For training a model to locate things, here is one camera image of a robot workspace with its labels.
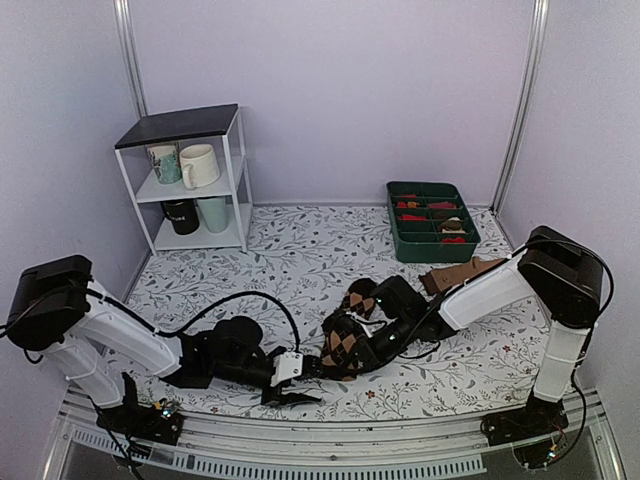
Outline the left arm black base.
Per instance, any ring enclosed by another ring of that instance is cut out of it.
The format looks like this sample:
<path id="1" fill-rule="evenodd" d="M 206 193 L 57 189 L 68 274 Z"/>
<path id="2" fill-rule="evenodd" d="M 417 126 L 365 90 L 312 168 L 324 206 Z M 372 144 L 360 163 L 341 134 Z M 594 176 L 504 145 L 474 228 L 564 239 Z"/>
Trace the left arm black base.
<path id="1" fill-rule="evenodd" d="M 141 405 L 134 380 L 127 373 L 122 373 L 122 377 L 123 403 L 113 408 L 98 408 L 97 426 L 128 438 L 176 446 L 184 423 L 179 404 L 162 398 L 151 405 Z"/>

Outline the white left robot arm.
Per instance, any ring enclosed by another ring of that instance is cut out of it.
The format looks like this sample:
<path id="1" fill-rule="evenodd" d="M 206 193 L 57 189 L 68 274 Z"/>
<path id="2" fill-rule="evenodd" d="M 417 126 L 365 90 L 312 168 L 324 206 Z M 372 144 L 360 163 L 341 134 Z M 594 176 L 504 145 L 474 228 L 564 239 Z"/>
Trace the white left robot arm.
<path id="1" fill-rule="evenodd" d="M 316 377 L 319 358 L 278 347 L 265 353 L 256 321 L 235 316 L 210 330 L 164 332 L 113 298 L 91 274 L 92 263 L 72 255 L 21 273 L 3 332 L 22 350 L 55 362 L 68 380 L 108 410 L 128 434 L 148 426 L 148 412 L 126 396 L 127 382 L 96 350 L 102 344 L 181 389 L 206 389 L 214 379 L 256 387 L 268 406 L 315 404 L 288 393 L 292 381 Z"/>

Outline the brown tan argyle sock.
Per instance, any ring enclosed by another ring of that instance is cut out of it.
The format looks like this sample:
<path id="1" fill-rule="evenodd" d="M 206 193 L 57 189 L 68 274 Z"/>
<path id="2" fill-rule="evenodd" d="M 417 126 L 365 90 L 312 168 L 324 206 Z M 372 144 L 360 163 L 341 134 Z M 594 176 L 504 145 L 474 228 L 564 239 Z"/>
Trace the brown tan argyle sock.
<path id="1" fill-rule="evenodd" d="M 376 306 L 372 297 L 372 291 L 376 286 L 370 278 L 354 281 L 348 287 L 338 308 L 323 321 L 323 378 L 336 381 L 356 378 L 357 371 L 363 363 L 359 359 L 359 353 L 366 344 L 367 335 L 353 314 L 364 321 L 370 319 Z"/>

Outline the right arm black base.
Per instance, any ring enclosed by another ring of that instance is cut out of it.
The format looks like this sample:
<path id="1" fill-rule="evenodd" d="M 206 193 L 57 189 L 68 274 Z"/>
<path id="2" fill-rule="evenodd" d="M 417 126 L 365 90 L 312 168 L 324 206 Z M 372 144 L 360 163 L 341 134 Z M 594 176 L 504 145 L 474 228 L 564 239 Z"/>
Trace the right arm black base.
<path id="1" fill-rule="evenodd" d="M 530 396 L 524 407 L 485 415 L 480 431 L 490 446 L 559 432 L 569 421 L 562 401 L 547 402 Z"/>

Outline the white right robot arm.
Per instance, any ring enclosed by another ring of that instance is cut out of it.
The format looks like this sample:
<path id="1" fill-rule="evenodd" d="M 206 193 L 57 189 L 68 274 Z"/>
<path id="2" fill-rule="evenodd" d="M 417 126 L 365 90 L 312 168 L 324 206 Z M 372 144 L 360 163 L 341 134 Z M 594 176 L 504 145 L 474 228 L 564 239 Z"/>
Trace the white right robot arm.
<path id="1" fill-rule="evenodd" d="M 517 415 L 517 427 L 537 436 L 556 417 L 559 403 L 614 293 L 604 259 L 547 226 L 535 228 L 510 257 L 426 299 L 403 277 L 392 276 L 372 291 L 389 322 L 365 340 L 356 355 L 359 374 L 378 370 L 414 341 L 438 342 L 487 317 L 527 303 L 548 326 L 530 396 Z"/>

